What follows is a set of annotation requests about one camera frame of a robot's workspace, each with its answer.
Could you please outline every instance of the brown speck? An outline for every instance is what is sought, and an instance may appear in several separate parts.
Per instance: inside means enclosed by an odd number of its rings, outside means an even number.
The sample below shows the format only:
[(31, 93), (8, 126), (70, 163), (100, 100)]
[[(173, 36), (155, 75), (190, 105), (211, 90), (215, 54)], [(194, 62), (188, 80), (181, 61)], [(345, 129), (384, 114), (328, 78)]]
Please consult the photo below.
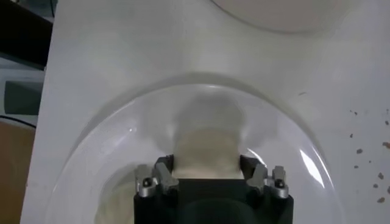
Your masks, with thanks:
[(386, 148), (390, 149), (390, 143), (384, 142), (384, 143), (382, 143), (382, 145), (385, 146)]
[(378, 203), (383, 203), (383, 202), (385, 202), (385, 198), (384, 198), (384, 197), (379, 198), (379, 199), (377, 200), (377, 202), (378, 202)]

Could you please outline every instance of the white surface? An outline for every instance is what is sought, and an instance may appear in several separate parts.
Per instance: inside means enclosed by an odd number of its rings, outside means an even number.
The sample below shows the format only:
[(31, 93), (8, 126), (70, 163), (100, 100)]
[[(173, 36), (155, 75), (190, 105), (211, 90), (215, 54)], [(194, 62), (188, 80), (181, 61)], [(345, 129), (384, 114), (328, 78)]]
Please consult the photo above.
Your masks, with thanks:
[[(208, 141), (204, 135), (200, 140), (199, 134), (191, 134), (199, 130), (219, 136), (220, 142), (222, 138), (240, 140), (233, 143), (235, 147), (220, 147), (221, 143)], [(154, 91), (136, 98), (98, 125), (69, 158), (52, 194), (46, 223), (94, 223), (101, 197), (110, 191), (107, 188), (121, 182), (115, 180), (118, 173), (127, 170), (131, 174), (140, 164), (153, 166), (158, 157), (174, 153), (176, 142), (191, 142), (187, 138), (198, 142), (192, 154), (214, 161), (214, 169), (205, 170), (203, 175), (220, 172), (218, 176), (223, 178), (235, 173), (224, 172), (229, 169), (224, 162), (237, 154), (228, 164), (232, 170), (239, 170), (237, 150), (260, 156), (269, 174), (276, 165), (285, 167), (290, 194), (294, 196), (294, 223), (344, 223), (328, 171), (308, 136), (264, 100), (213, 85), (180, 85)], [(208, 153), (199, 151), (211, 145), (213, 149)], [(191, 154), (188, 146), (178, 147), (175, 155)], [(176, 157), (175, 163), (184, 160), (187, 164), (197, 163), (196, 167), (210, 168), (205, 158), (201, 159), (206, 164), (203, 166), (193, 160), (194, 155), (191, 162), (184, 157)]]
[(60, 1), (21, 223), (43, 223), (67, 158), (99, 118), (153, 83), (218, 74), (259, 90), (316, 139), (349, 223), (388, 223), (389, 11), (386, 0), (351, 1), (326, 32), (281, 35), (208, 0)]

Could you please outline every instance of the metal screw head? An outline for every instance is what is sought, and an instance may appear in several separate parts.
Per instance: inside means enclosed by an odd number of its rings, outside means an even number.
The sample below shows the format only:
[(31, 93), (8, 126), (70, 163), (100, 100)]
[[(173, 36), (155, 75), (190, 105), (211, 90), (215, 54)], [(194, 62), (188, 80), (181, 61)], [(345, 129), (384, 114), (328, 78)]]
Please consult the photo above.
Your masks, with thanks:
[(153, 184), (153, 179), (151, 179), (150, 177), (147, 177), (147, 178), (145, 178), (145, 179), (142, 181), (142, 185), (143, 185), (144, 187), (150, 187), (150, 186), (152, 186), (152, 184)]
[(285, 182), (281, 179), (276, 179), (274, 185), (276, 188), (284, 188)]

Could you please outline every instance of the dark object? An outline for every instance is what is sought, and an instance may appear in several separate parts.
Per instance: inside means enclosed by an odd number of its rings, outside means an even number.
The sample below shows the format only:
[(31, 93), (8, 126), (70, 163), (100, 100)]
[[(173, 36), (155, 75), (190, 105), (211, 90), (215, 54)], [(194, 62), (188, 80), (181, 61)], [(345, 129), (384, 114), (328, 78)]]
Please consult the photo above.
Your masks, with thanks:
[[(157, 164), (164, 163), (172, 172), (173, 159), (173, 156), (159, 158)], [(135, 224), (292, 224), (294, 200), (291, 196), (278, 198), (272, 194), (274, 185), (264, 186), (260, 192), (247, 184), (247, 177), (257, 180), (254, 173), (259, 163), (241, 156), (240, 167), (245, 180), (179, 179), (177, 186), (168, 192), (164, 187), (174, 181), (170, 180), (172, 177), (164, 179), (162, 172), (163, 178), (154, 194), (134, 196)], [(157, 164), (154, 172), (158, 173)], [(282, 179), (274, 181), (279, 187), (284, 185)]]
[(27, 125), (27, 126), (32, 127), (32, 128), (36, 128), (36, 126), (34, 124), (30, 124), (30, 123), (28, 123), (26, 121), (22, 121), (22, 120), (19, 120), (17, 118), (14, 118), (14, 117), (8, 117), (8, 116), (0, 115), (0, 119), (6, 119), (6, 120), (10, 120), (10, 121), (15, 121), (15, 122), (19, 122), (21, 124)]
[(50, 0), (50, 11), (51, 11), (51, 15), (53, 16), (53, 18), (55, 17), (54, 15), (54, 7), (53, 7), (53, 0)]
[(384, 143), (382, 143), (382, 145), (385, 146), (386, 148), (390, 149), (390, 143), (384, 142)]
[(4, 110), (6, 114), (38, 115), (43, 83), (6, 81)]
[(384, 197), (379, 198), (379, 199), (377, 200), (377, 202), (378, 202), (379, 204), (382, 204), (383, 202), (385, 202), (385, 198), (384, 198)]
[(9, 0), (0, 0), (0, 57), (44, 70), (52, 23)]

